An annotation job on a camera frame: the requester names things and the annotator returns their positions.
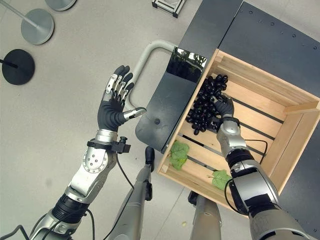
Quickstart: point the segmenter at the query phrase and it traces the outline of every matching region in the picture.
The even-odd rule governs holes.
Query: black panel
[[[219,49],[320,95],[320,43],[246,2]]]
[[[192,96],[196,83],[165,72],[146,113],[135,128],[136,137],[161,151]]]
[[[219,48],[320,96],[320,43],[244,2]],[[320,239],[320,125],[289,178],[280,203]]]
[[[210,59],[241,3],[242,0],[203,0],[179,48]]]

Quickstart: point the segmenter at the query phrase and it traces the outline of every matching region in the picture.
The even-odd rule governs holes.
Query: wooden crate
[[[320,119],[320,98],[218,49],[177,125],[158,173],[229,208],[224,192],[212,185],[210,177],[210,168],[230,172],[216,134],[207,130],[194,135],[191,124],[185,121],[205,78],[217,74],[228,75],[225,92],[234,99],[234,116],[240,120],[242,137],[268,142],[261,167],[281,193]],[[169,162],[168,154],[175,140],[190,148],[190,159],[181,170]],[[259,162],[265,143],[247,141],[247,145]],[[233,203],[229,189],[227,197]]]

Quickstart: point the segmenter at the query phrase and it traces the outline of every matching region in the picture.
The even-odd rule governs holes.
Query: reflective black surface
[[[200,80],[206,62],[207,58],[204,56],[175,47],[166,72],[197,83]]]

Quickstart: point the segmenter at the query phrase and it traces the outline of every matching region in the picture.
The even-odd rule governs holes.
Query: round base
[[[25,16],[36,23],[38,27],[34,27],[27,21],[22,20],[21,33],[23,38],[33,45],[40,45],[48,41],[54,33],[55,28],[54,19],[50,13],[37,8],[31,10]]]
[[[18,68],[2,64],[2,74],[9,83],[22,85],[29,82],[35,73],[35,62],[32,56],[22,49],[9,52],[4,61],[15,64]]]
[[[77,0],[45,0],[46,4],[55,11],[64,11],[71,8]]]

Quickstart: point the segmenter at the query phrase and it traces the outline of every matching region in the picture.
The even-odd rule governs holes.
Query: robot finger
[[[135,86],[135,84],[133,82],[131,82],[128,86],[126,86],[124,92],[123,92],[123,95],[122,95],[122,98],[121,98],[121,105],[125,105],[125,102],[126,102],[126,99],[127,99],[127,96],[129,94],[129,92],[131,91],[131,89],[133,89]]]
[[[117,94],[119,93],[117,91],[117,88],[119,86],[119,84],[122,82],[122,79],[124,78],[124,76],[130,71],[130,67],[129,66],[125,66],[122,70],[122,72],[119,74],[115,85],[114,85],[114,97],[117,97]]]
[[[133,78],[133,76],[134,75],[132,74],[132,72],[130,72],[123,78],[122,82],[120,82],[118,86],[119,89],[116,89],[116,91],[118,92],[118,99],[121,99],[121,96],[124,94],[126,84]]]
[[[108,83],[105,86],[105,93],[106,94],[109,94],[112,90],[114,90],[115,82],[117,81],[119,74],[121,74],[124,71],[124,69],[125,69],[125,66],[121,65],[111,75]]]

